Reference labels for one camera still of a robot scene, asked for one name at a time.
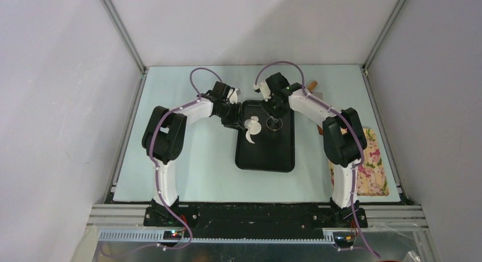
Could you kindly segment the white dough ball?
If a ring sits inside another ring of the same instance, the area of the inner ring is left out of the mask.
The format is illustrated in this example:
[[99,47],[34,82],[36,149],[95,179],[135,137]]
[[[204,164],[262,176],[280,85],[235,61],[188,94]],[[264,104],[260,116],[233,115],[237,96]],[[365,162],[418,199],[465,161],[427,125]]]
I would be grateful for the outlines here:
[[252,116],[249,119],[245,120],[244,128],[246,129],[246,133],[245,133],[246,140],[251,144],[255,144],[255,142],[252,140],[252,135],[259,134],[262,129],[262,126],[259,123],[259,117]]

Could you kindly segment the small round metal cup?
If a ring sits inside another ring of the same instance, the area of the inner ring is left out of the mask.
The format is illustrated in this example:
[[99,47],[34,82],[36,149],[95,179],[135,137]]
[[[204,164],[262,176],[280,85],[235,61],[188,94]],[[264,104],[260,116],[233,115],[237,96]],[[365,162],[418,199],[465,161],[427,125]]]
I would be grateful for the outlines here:
[[268,119],[266,120],[266,127],[271,131],[278,131],[282,128],[282,126],[283,126],[282,119],[268,117]]

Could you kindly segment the wooden dough roller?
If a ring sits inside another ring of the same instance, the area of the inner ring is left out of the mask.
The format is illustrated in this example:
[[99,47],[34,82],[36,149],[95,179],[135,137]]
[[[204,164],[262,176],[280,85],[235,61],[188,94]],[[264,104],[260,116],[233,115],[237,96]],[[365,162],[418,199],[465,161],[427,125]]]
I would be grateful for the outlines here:
[[318,82],[312,81],[308,84],[308,86],[306,88],[309,92],[313,92],[316,89],[317,86],[318,86]]

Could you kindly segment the black baking tray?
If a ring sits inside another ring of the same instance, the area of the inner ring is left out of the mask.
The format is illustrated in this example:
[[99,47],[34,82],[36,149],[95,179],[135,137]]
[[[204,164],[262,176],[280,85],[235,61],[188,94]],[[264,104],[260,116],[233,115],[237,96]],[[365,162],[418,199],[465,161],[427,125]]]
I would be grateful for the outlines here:
[[281,127],[274,131],[268,127],[271,122],[268,113],[259,100],[242,103],[242,121],[257,117],[261,130],[247,139],[248,130],[239,130],[235,149],[235,164],[244,170],[289,173],[295,167],[294,112],[286,113],[280,121]]

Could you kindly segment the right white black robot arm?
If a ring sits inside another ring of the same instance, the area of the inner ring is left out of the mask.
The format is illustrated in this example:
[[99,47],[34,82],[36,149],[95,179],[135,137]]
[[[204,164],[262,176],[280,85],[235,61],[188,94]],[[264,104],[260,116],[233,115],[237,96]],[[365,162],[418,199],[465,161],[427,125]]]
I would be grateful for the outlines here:
[[331,210],[330,218],[336,226],[348,225],[354,218],[352,210],[357,209],[357,171],[363,164],[367,147],[357,111],[353,108],[337,110],[300,83],[290,84],[281,73],[271,75],[254,89],[263,96],[263,108],[270,116],[279,119],[295,111],[322,128],[323,149],[334,167],[331,199],[337,207]]

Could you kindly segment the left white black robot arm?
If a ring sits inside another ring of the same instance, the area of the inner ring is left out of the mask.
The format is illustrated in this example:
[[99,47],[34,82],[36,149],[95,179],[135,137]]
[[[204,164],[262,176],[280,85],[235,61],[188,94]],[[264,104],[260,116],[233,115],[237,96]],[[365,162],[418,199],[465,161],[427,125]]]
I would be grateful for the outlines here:
[[201,119],[219,117],[226,128],[241,130],[242,104],[240,91],[217,81],[213,88],[196,99],[172,109],[156,106],[142,137],[142,147],[155,165],[155,193],[153,200],[162,205],[157,217],[166,226],[173,226],[180,218],[175,186],[175,163],[182,152],[187,126]]

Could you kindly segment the floral cloth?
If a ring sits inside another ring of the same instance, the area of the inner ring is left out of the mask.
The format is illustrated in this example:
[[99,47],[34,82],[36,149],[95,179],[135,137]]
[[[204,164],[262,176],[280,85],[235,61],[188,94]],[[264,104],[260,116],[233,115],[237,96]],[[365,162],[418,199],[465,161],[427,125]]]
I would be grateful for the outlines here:
[[389,186],[380,147],[374,130],[363,128],[367,147],[363,166],[357,171],[356,193],[365,197],[386,197]]

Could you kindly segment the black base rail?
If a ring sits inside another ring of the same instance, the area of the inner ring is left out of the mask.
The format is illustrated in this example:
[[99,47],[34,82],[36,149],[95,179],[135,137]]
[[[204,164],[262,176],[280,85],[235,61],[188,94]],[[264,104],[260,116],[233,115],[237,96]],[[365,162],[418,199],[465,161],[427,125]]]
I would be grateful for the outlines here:
[[175,202],[170,208],[151,202],[145,227],[173,227],[194,239],[322,239],[328,228],[368,226],[365,210],[339,209],[330,203]]

